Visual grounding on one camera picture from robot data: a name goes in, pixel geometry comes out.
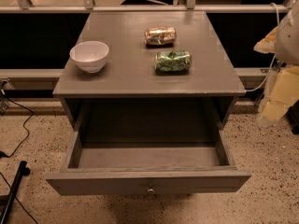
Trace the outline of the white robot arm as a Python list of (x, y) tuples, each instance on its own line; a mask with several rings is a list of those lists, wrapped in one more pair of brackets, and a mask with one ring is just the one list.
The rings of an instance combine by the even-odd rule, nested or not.
[(286, 64), (280, 71), (270, 70), (259, 106), (261, 119), (275, 122), (299, 101), (299, 10), (293, 7), (265, 38), (253, 48), (274, 53)]

